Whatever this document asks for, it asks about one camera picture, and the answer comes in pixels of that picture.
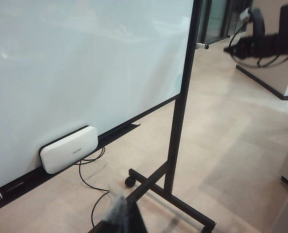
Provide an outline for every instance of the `white board surface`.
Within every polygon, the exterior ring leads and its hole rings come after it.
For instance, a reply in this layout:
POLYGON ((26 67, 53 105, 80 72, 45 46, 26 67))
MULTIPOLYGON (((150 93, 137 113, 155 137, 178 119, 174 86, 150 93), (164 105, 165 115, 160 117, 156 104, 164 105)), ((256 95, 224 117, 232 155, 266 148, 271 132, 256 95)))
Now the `white board surface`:
POLYGON ((179 94, 192 0, 0 0, 0 186, 179 94))

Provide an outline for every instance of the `beige tile floor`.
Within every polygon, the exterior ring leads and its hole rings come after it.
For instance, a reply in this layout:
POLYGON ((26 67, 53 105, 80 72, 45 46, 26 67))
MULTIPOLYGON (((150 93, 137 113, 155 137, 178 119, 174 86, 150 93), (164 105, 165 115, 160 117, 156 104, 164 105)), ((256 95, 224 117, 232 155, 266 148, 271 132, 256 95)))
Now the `beige tile floor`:
MULTIPOLYGON (((235 70, 222 52, 228 40, 197 50, 174 194, 217 222, 214 233, 268 233, 288 196, 280 167, 288 151, 288 101, 235 70)), ((114 191, 98 205, 98 221, 124 187, 130 167, 149 176, 167 157, 173 103, 106 148, 83 175, 114 191)), ((0 233, 85 233, 101 195, 73 166, 0 209, 0 233)), ((149 192, 139 202, 151 233, 196 233, 197 223, 149 192)))

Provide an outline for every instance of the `black metal frame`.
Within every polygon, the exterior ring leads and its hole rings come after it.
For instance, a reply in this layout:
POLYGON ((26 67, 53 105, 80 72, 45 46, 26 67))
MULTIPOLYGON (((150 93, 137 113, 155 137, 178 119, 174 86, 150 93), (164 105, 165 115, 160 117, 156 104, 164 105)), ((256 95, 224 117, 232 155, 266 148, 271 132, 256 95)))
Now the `black metal frame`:
POLYGON ((127 201, 139 200, 148 190, 151 190, 166 199, 168 202, 200 222, 204 225, 203 233, 210 233, 214 229, 216 223, 209 219, 204 214, 195 210, 188 204, 184 203, 172 194, 175 168, 178 156, 178 149, 180 144, 182 126, 184 121, 184 114, 186 108, 186 101, 188 95, 188 88, 190 83, 190 76, 195 52, 195 42, 197 39, 198 28, 201 16, 201 7, 203 0, 194 0, 192 7, 192 16, 190 22, 190 30, 188 36, 188 44, 186 50, 185 66, 183 72, 183 80, 181 92, 175 100, 172 130, 169 143, 169 153, 167 161, 157 169, 149 178, 145 178, 133 169, 129 170, 129 176, 141 183, 126 199, 127 201), (155 183, 165 175, 164 188, 157 186, 155 183))

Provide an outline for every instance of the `glass wall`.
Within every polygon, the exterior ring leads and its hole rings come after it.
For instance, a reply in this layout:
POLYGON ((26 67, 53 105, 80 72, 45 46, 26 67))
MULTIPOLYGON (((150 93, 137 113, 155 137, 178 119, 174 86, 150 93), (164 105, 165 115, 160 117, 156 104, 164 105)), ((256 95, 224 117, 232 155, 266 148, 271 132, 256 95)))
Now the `glass wall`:
POLYGON ((208 20, 205 42, 210 43, 220 38, 227 0, 213 0, 208 20))

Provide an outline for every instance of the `black object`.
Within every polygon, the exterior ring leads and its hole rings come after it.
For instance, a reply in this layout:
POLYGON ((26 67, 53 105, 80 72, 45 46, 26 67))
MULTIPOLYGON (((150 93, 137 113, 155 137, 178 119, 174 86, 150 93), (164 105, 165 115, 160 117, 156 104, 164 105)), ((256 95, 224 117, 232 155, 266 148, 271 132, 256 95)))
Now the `black object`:
POLYGON ((288 56, 288 5, 281 8, 279 33, 263 34, 263 19, 259 9, 253 10, 251 18, 254 22, 254 35, 241 38, 236 45, 229 46, 224 51, 239 59, 288 56))
POLYGON ((281 180, 288 185, 288 179, 286 179, 284 176, 281 176, 281 180))
MULTIPOLYGON (((207 216, 205 216, 204 214, 200 213, 199 211, 195 210, 188 204, 184 203, 183 201, 172 195, 176 161, 184 120, 190 75, 194 58, 194 51, 195 51, 194 42, 196 41, 199 28, 201 6, 202 6, 202 0, 193 1, 183 80, 182 80, 181 92, 178 98, 175 100, 168 159, 149 178, 145 178, 138 172, 134 171, 133 169, 130 169, 129 170, 130 177, 133 178, 134 180, 139 181, 141 185, 137 189, 135 189, 126 199, 127 201, 137 201, 148 190, 151 190, 156 194, 158 194, 159 196, 161 196, 162 198, 166 199, 168 202, 170 202, 183 212, 185 212, 186 214, 188 214, 189 216, 191 216, 192 218, 194 218, 195 220, 197 220, 198 222, 202 223, 205 226, 203 232, 209 233, 214 229, 216 223, 207 216), (155 183, 164 175, 165 175, 164 188, 161 188, 157 186, 155 183)), ((128 177, 125 181, 127 186, 132 186, 133 180, 131 180, 130 177, 128 177)))
POLYGON ((250 14, 250 20, 253 22, 253 36, 265 35, 265 23, 260 9, 255 8, 253 11, 250 11, 250 14))
POLYGON ((126 210, 119 211, 118 220, 102 220, 89 233, 148 233, 136 202, 127 203, 126 210))
POLYGON ((131 176, 126 178, 124 181, 124 184, 129 188, 132 188, 135 185, 135 183, 136 183, 136 180, 131 176))

